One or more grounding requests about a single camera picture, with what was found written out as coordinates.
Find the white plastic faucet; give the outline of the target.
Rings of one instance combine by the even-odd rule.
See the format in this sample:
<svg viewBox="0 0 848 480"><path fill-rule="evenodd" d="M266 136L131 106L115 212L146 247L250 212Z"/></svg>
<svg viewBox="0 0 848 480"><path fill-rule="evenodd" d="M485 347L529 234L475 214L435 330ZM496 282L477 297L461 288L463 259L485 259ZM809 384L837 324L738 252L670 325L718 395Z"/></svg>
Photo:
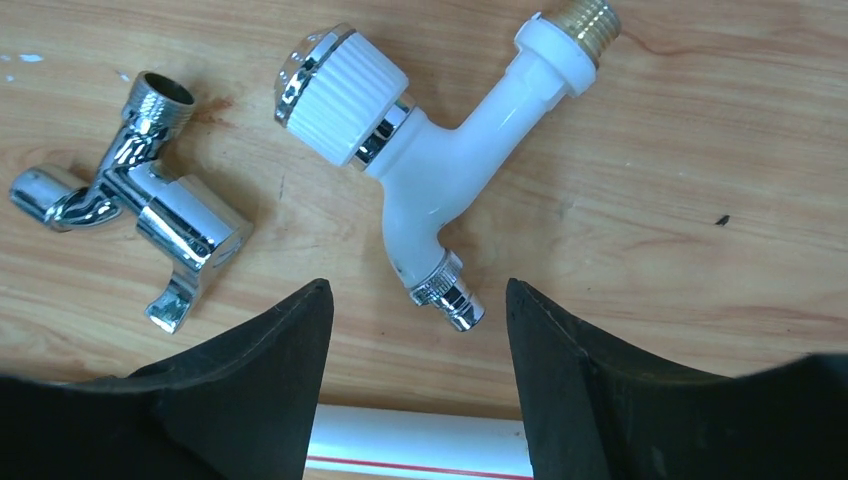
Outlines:
<svg viewBox="0 0 848 480"><path fill-rule="evenodd" d="M460 126L433 123L406 74L349 24L305 36L275 82L276 122L329 163L351 165L383 188L388 260L411 300L458 331L484 317L462 280L462 260L438 239L464 213L536 124L595 82L621 21L606 1L562 1L514 37L503 76Z"/></svg>

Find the white PVC pipe frame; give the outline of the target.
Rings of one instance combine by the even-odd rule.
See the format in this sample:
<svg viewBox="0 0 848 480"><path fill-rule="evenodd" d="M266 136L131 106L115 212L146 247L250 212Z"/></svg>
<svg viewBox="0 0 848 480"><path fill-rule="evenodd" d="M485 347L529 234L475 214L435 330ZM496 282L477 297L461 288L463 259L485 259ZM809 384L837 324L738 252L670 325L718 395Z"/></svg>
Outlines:
<svg viewBox="0 0 848 480"><path fill-rule="evenodd" d="M518 420L319 405L312 469L406 479L531 479Z"/></svg>

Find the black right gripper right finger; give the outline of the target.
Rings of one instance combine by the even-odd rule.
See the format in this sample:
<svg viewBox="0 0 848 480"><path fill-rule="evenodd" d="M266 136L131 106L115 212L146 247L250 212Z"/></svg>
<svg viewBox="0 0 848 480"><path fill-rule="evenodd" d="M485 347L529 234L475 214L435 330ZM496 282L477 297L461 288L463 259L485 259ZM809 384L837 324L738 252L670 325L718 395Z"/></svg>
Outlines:
<svg viewBox="0 0 848 480"><path fill-rule="evenodd" d="M847 357L814 353L740 377L650 353L529 283L506 323L537 479L843 479Z"/></svg>

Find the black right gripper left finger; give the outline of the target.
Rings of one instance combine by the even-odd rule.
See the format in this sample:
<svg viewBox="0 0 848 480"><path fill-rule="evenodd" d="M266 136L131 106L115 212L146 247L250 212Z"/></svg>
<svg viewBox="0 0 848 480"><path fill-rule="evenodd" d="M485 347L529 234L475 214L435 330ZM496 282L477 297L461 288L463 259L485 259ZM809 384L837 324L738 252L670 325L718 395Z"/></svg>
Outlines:
<svg viewBox="0 0 848 480"><path fill-rule="evenodd" d="M299 479L333 325L316 279L126 377L1 378L5 479Z"/></svg>

